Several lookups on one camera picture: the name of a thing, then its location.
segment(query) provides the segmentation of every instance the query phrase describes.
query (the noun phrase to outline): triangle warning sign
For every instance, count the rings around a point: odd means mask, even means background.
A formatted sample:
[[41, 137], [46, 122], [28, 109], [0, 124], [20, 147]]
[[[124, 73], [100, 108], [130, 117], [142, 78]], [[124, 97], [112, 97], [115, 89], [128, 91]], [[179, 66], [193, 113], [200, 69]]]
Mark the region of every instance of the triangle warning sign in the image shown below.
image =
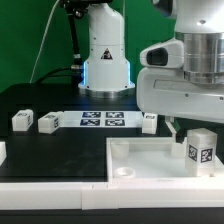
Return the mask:
[[101, 59], [104, 59], [104, 60], [113, 60], [112, 55], [111, 55], [111, 53], [110, 53], [110, 51], [109, 51], [108, 48], [103, 53]]

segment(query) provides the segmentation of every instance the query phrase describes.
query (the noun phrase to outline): black platform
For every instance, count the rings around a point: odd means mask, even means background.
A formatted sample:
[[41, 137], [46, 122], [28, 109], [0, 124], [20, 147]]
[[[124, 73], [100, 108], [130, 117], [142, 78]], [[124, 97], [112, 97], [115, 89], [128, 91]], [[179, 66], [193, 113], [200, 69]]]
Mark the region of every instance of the black platform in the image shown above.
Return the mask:
[[[11, 118], [19, 111], [34, 111], [28, 132], [13, 132]], [[79, 95], [70, 85], [19, 84], [0, 94], [0, 141], [7, 160], [0, 167], [0, 182], [107, 181], [106, 138], [150, 137], [139, 128], [61, 128], [51, 135], [38, 133], [37, 120], [50, 111], [138, 111], [135, 96], [97, 99]], [[182, 131], [205, 127], [218, 135], [217, 154], [223, 161], [224, 125], [178, 119]], [[156, 136], [171, 136], [159, 118]], [[0, 211], [0, 223], [223, 223], [223, 208]]]

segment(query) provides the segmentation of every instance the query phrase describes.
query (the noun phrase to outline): cable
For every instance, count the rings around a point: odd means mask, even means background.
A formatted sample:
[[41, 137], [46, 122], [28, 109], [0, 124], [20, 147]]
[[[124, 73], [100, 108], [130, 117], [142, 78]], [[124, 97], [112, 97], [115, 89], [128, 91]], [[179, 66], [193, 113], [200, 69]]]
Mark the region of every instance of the cable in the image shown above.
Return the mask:
[[69, 74], [69, 75], [51, 75], [51, 76], [48, 76], [48, 77], [43, 77], [43, 78], [37, 80], [36, 84], [42, 83], [47, 78], [58, 78], [58, 77], [75, 77], [75, 74], [73, 73], [73, 74]]
[[57, 68], [51, 72], [48, 72], [46, 75], [44, 75], [43, 77], [38, 79], [35, 83], [40, 84], [43, 80], [45, 80], [47, 78], [59, 76], [59, 75], [54, 75], [54, 74], [61, 72], [61, 71], [71, 71], [71, 67]]
[[50, 27], [50, 24], [51, 24], [51, 20], [52, 20], [52, 17], [54, 15], [55, 9], [56, 9], [57, 5], [59, 4], [59, 2], [60, 2], [60, 0], [57, 0], [55, 2], [54, 6], [53, 6], [53, 8], [51, 10], [50, 16], [48, 18], [48, 22], [47, 22], [47, 25], [46, 25], [46, 28], [45, 28], [45, 31], [44, 31], [44, 35], [43, 35], [43, 38], [42, 38], [42, 42], [41, 42], [41, 45], [40, 45], [40, 50], [39, 50], [39, 53], [37, 55], [34, 67], [33, 67], [32, 75], [31, 75], [31, 78], [30, 78], [30, 83], [33, 82], [33, 78], [34, 78], [34, 75], [35, 75], [36, 67], [37, 67], [38, 61], [40, 59], [40, 55], [42, 53], [42, 50], [43, 50], [43, 46], [44, 46], [45, 39], [47, 37], [47, 33], [48, 33], [48, 30], [49, 30], [49, 27]]

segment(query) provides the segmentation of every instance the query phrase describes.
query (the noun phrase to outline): white cube with marker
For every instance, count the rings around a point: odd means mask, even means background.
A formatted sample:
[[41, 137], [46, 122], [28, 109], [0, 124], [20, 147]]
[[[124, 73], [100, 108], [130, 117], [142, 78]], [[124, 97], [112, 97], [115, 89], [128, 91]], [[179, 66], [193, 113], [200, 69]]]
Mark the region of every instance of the white cube with marker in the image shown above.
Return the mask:
[[20, 110], [12, 118], [13, 131], [27, 131], [32, 124], [33, 124], [32, 110]]
[[189, 130], [185, 167], [192, 176], [210, 176], [214, 172], [217, 134], [205, 128]]
[[156, 134], [158, 114], [145, 113], [142, 122], [142, 133]]
[[51, 134], [62, 124], [63, 112], [50, 112], [38, 120], [38, 130], [40, 133]]

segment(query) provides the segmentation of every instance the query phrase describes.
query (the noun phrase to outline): green background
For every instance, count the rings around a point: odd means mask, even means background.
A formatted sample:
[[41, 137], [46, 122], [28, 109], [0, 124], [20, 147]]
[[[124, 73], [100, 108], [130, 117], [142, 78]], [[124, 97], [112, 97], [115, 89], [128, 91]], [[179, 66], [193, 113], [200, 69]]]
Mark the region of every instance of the green background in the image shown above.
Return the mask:
[[[0, 92], [13, 84], [28, 83], [42, 36], [55, 0], [0, 0]], [[124, 0], [110, 6], [123, 14]], [[149, 0], [125, 1], [126, 58], [132, 81], [142, 69], [139, 53], [173, 36], [174, 22], [163, 18]], [[88, 16], [76, 20], [82, 57], [89, 53]], [[34, 81], [55, 68], [72, 64], [72, 48], [64, 9], [57, 7], [35, 73]]]

